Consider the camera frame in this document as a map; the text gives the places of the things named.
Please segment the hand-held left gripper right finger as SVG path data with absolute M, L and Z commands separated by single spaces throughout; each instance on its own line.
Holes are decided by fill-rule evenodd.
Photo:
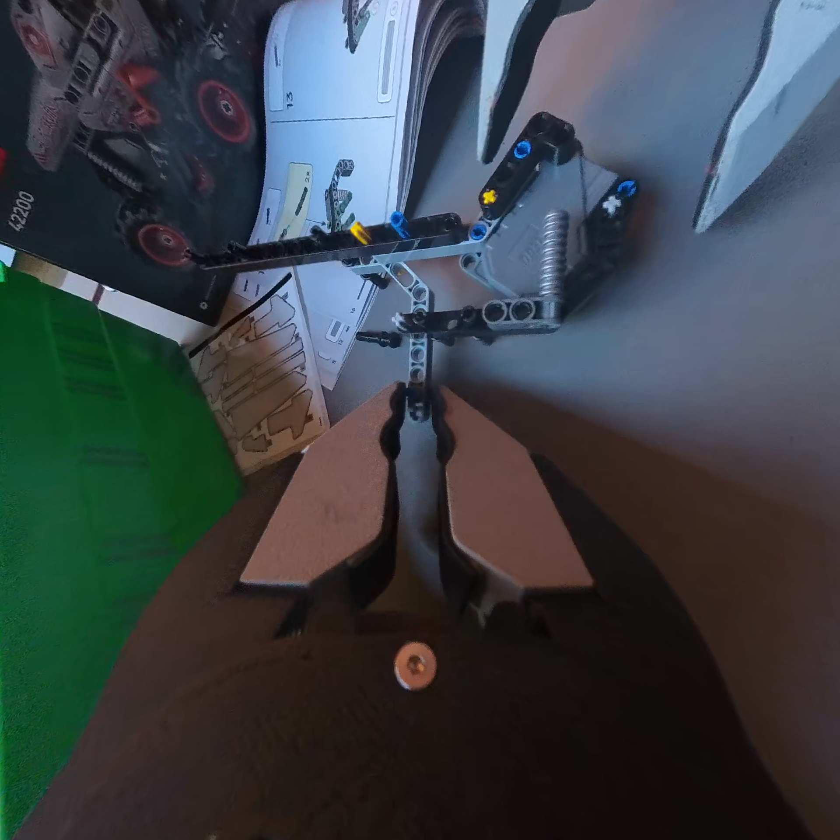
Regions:
M 439 568 L 453 607 L 592 592 L 595 581 L 529 451 L 445 386 L 433 427 L 441 466 Z

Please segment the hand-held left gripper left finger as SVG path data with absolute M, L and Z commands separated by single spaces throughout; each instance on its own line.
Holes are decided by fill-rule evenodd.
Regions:
M 372 604 L 396 567 L 402 426 L 403 386 L 392 383 L 311 444 L 241 584 Z

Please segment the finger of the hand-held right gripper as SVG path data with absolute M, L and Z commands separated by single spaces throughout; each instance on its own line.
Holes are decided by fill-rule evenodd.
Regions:
M 839 2 L 773 1 L 692 219 L 705 233 L 770 166 L 839 78 Z
M 592 1 L 488 1 L 480 67 L 477 159 L 491 163 L 508 132 L 544 36 Z

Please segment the black and grey lego assembly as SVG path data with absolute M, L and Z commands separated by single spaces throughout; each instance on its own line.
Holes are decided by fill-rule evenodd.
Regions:
M 397 348 L 409 340 L 406 409 L 417 422 L 433 403 L 433 342 L 474 339 L 492 344 L 513 335 L 554 333 L 614 272 L 637 200 L 638 183 L 594 164 L 571 123 L 537 112 L 479 192 L 480 214 L 465 224 L 456 213 L 263 245 L 185 256 L 202 270 L 246 271 L 340 262 L 364 279 L 392 281 L 411 300 L 392 332 L 357 332 L 357 340 Z M 457 310 L 435 310 L 431 290 L 410 264 L 457 258 L 494 297 Z

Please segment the lego sticker sheet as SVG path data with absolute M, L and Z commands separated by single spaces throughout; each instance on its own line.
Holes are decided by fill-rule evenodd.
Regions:
M 187 352 L 244 476 L 306 449 L 330 427 L 316 354 L 292 269 L 240 279 L 229 314 Z

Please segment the white lego instruction booklet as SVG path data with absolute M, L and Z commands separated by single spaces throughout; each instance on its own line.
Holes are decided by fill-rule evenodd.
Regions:
M 264 60 L 266 177 L 252 245 L 386 223 L 410 192 L 427 91 L 484 2 L 289 2 Z

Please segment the black monster truck lego box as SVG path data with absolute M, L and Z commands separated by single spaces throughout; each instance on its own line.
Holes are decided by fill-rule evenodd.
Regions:
M 205 324 L 265 176 L 281 2 L 2 1 L 2 245 Z

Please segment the green plastic bin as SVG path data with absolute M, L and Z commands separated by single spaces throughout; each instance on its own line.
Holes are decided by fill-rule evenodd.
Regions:
M 1 446 L 11 838 L 68 761 L 143 609 L 242 479 L 176 342 L 13 269 Z

